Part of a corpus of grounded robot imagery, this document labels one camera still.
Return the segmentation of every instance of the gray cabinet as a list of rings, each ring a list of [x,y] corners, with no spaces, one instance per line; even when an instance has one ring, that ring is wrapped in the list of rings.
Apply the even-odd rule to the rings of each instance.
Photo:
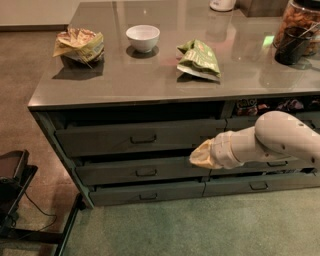
[[[90,69],[52,58],[32,95],[29,110],[89,207],[319,186],[316,170],[298,160],[233,170],[189,163],[190,153],[206,139],[255,124],[258,116],[233,116],[238,100],[320,95],[317,56],[308,58],[304,70],[274,60],[270,39],[278,18],[225,13],[231,22],[219,33],[227,40],[216,41],[210,22],[220,14],[205,1],[193,5],[81,3],[70,23],[104,35],[104,60]],[[161,30],[157,48],[141,55],[129,47],[125,31],[145,10],[167,15],[158,15],[156,23],[154,15],[140,17]],[[192,38],[214,50],[219,82],[177,70],[176,46]],[[248,44],[253,47],[245,49]],[[319,131],[319,112],[295,115]]]

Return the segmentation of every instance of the open drawer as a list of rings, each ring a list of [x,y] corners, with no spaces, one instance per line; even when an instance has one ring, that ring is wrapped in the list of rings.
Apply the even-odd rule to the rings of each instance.
[[[95,206],[147,203],[202,197],[205,183],[185,181],[163,184],[97,188],[89,194]]]
[[[215,137],[224,120],[201,119],[72,127],[55,135],[68,157],[194,148]]]
[[[319,174],[293,173],[212,179],[206,182],[203,196],[219,196],[320,186]]]
[[[302,160],[274,161],[274,162],[248,162],[234,169],[212,169],[210,176],[223,176],[233,174],[273,173],[273,172],[299,172],[312,166]]]
[[[210,170],[190,164],[188,157],[87,163],[76,168],[84,185],[209,177]]]

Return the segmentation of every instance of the countertop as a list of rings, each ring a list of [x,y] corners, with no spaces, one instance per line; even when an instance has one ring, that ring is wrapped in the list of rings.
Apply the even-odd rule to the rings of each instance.
[[[28,107],[54,110],[319,94],[320,53],[294,66],[274,60],[272,40],[280,23],[281,17],[216,12],[207,1],[81,3],[70,26],[102,32],[104,61],[90,69],[52,57]],[[161,31],[149,54],[136,53],[126,38],[126,30],[138,24]],[[193,39],[214,50],[220,82],[177,70],[176,47]]]

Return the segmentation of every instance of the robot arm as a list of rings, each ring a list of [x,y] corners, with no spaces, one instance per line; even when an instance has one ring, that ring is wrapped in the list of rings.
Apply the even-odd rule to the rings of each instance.
[[[196,148],[192,164],[210,169],[232,169],[246,162],[302,159],[320,170],[320,135],[299,119],[270,111],[255,126],[220,133]]]

